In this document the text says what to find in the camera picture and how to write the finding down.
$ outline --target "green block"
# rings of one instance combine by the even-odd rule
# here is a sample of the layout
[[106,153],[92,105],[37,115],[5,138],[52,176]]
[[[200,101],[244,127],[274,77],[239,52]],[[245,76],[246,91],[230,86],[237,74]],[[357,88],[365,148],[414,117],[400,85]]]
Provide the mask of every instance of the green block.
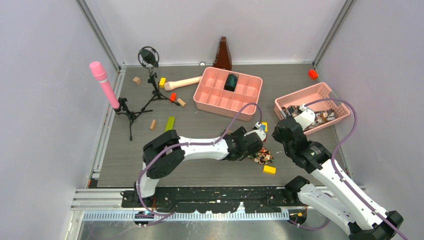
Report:
[[169,116],[168,117],[168,122],[166,123],[165,132],[173,129],[174,123],[175,123],[175,117],[174,116]]

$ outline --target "yellow block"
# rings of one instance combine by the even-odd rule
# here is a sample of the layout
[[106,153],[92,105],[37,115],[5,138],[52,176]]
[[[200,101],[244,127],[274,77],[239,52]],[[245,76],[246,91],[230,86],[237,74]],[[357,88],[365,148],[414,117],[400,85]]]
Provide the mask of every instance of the yellow block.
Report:
[[165,77],[162,77],[159,81],[159,88],[164,88],[166,82],[167,82],[167,79]]
[[268,123],[267,122],[262,122],[263,125],[265,125],[265,132],[268,132]]
[[277,168],[275,167],[267,166],[267,165],[263,166],[263,172],[266,174],[274,175],[276,174],[276,171],[277,171]]

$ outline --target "pink flashlight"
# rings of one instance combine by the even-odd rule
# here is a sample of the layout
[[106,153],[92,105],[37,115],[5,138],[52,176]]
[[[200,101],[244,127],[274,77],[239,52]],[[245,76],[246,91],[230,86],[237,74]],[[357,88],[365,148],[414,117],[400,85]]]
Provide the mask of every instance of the pink flashlight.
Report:
[[106,74],[105,69],[103,68],[103,65],[98,61],[94,61],[90,63],[90,69],[93,73],[94,78],[97,79],[98,83],[103,89],[103,92],[109,100],[109,103],[112,108],[118,109],[120,107],[120,104],[118,102],[117,96],[114,93],[114,90],[112,89],[111,84],[108,81],[108,76]]

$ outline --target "pink basket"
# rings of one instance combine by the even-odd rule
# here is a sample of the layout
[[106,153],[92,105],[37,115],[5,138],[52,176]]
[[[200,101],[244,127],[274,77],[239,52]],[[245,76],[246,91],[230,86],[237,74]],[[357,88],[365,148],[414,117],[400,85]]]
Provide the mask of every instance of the pink basket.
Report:
[[[331,88],[324,82],[312,85],[310,87],[304,88],[299,91],[295,91],[288,95],[279,97],[275,100],[274,112],[277,114],[280,120],[284,119],[282,114],[282,107],[296,106],[301,104],[307,104],[318,99],[325,99],[329,97]],[[321,101],[309,106],[314,111],[324,111],[328,109],[333,109],[337,118],[335,120],[329,121],[313,129],[307,130],[304,133],[306,135],[315,133],[320,129],[324,129],[328,126],[340,122],[342,119],[346,118],[351,114],[351,111],[342,103],[337,106],[334,101]]]
[[[229,74],[238,77],[234,92],[224,90],[224,84]],[[207,67],[193,99],[196,107],[200,110],[233,118],[244,105],[258,103],[261,88],[262,79],[260,77]],[[237,119],[250,121],[255,111],[256,106],[250,105],[240,113]]]

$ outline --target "orange block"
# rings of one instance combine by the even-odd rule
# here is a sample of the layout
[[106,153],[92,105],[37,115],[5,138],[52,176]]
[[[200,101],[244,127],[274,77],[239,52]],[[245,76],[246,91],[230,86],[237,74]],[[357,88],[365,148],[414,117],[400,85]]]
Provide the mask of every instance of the orange block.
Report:
[[175,92],[173,92],[171,94],[171,97],[169,97],[169,99],[171,99],[171,102],[175,102],[175,99],[177,98],[177,94]]
[[309,74],[309,77],[313,80],[318,78],[318,73],[314,69],[309,70],[307,74]]

